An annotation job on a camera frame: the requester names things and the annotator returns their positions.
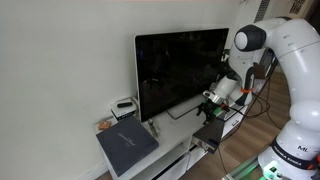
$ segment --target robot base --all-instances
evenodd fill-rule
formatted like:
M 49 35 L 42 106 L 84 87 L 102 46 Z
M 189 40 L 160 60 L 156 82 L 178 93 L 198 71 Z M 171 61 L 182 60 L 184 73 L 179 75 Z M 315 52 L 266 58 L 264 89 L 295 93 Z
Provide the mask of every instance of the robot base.
M 262 174 L 267 180 L 319 180 L 318 170 L 302 170 L 289 165 L 271 147 L 258 156 Z

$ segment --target television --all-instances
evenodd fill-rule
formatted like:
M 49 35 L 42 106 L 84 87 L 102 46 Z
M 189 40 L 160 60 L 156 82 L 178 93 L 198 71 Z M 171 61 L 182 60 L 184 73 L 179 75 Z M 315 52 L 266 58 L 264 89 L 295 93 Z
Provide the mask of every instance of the television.
M 208 29 L 135 37 L 142 122 L 201 94 L 217 81 L 228 31 Z

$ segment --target small device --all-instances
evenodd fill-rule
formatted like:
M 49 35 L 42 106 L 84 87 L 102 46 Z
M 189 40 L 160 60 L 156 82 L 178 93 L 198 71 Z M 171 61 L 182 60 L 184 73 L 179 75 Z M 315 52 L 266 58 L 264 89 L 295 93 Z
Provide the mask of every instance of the small device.
M 117 104 L 118 108 L 124 108 L 124 107 L 129 107 L 129 106 L 132 106 L 132 102 L 125 102 L 125 103 Z
M 137 105 L 132 102 L 131 98 L 117 101 L 111 105 L 111 112 L 118 121 L 133 115 L 136 110 Z

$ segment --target robot logo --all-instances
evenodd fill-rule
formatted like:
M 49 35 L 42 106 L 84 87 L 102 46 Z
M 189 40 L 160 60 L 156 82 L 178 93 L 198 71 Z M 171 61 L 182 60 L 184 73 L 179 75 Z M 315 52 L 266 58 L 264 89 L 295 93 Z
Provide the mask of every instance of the robot logo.
M 306 148 L 306 147 L 299 146 L 298 149 L 303 151 L 303 152 L 308 152 L 308 148 Z

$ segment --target white tv stand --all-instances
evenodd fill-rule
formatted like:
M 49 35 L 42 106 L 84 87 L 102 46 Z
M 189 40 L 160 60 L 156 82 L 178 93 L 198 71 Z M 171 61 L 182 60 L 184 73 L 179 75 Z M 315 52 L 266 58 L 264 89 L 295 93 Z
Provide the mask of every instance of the white tv stand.
M 247 107 L 244 107 L 241 111 L 244 113 L 246 109 Z M 196 113 L 197 109 L 194 109 L 178 120 L 173 120 L 167 113 L 162 113 L 153 118 L 154 123 L 160 129 L 156 138 L 159 147 L 120 177 L 116 175 L 110 161 L 105 156 L 112 178 L 114 180 L 153 178 L 166 180 L 181 177 L 206 154 L 200 147 L 192 148 L 194 146 L 192 143 L 193 134 L 203 127 L 202 123 L 205 120 L 204 113 L 200 116 L 196 116 Z M 237 113 L 226 121 L 222 137 L 241 120 L 242 115 Z M 111 121 L 112 124 L 117 123 L 114 118 Z M 142 123 L 142 125 L 152 134 L 147 122 Z

